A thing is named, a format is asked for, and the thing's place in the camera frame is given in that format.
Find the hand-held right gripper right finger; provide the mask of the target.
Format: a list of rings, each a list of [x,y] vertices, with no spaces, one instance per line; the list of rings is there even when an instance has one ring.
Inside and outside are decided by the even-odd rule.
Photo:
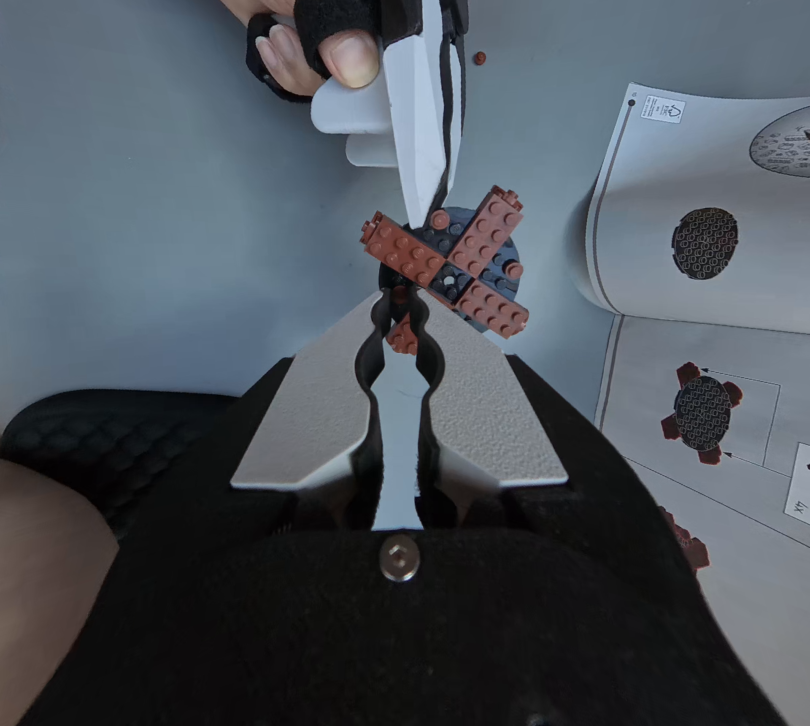
[[[421,403],[419,496],[425,528],[453,528],[479,498],[563,485],[569,475],[501,348],[425,292],[412,293]]]

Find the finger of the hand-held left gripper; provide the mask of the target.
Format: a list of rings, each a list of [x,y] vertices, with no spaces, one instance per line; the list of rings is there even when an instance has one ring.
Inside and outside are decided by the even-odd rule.
[[[442,84],[444,118],[448,130],[445,134],[445,151],[449,155],[445,184],[440,187],[440,207],[444,207],[454,185],[462,140],[465,108],[465,52],[463,34],[458,34],[448,43],[447,52],[449,79],[447,87]]]
[[[441,42],[440,32],[424,32],[392,43],[383,53],[402,194],[413,228],[427,219],[449,164]]]

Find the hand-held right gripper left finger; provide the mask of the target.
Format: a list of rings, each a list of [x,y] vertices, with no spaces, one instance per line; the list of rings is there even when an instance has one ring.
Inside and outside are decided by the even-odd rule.
[[[371,528],[383,478],[378,401],[390,294],[370,295],[292,360],[232,488],[311,497],[340,526]]]

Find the brown and black brick assembly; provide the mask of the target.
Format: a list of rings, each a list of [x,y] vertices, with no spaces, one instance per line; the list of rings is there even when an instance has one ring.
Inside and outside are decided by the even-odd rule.
[[[412,229],[380,212],[362,227],[360,244],[381,265],[380,286],[390,289],[394,320],[386,339],[399,354],[417,353],[407,309],[410,287],[423,289],[477,331],[504,339],[523,331],[529,319],[514,300],[523,274],[511,238],[523,218],[518,195],[494,186],[475,210],[440,209],[451,218],[443,231],[430,227],[431,215]]]

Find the white instruction booklet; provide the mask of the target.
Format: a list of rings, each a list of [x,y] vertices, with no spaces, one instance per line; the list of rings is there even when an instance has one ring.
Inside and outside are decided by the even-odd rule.
[[[808,724],[808,98],[625,96],[583,236],[585,294],[615,316],[594,423]]]

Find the black mesh cushion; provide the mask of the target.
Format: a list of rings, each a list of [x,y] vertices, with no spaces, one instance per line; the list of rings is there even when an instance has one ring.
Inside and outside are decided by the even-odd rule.
[[[122,540],[161,475],[237,401],[154,390],[66,391],[9,422],[1,457],[83,495]]]

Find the person's bare leg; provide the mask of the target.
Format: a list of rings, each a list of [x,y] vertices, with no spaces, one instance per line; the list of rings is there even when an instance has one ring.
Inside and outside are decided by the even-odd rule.
[[[100,512],[1,462],[1,724],[16,724],[64,660],[117,551]]]

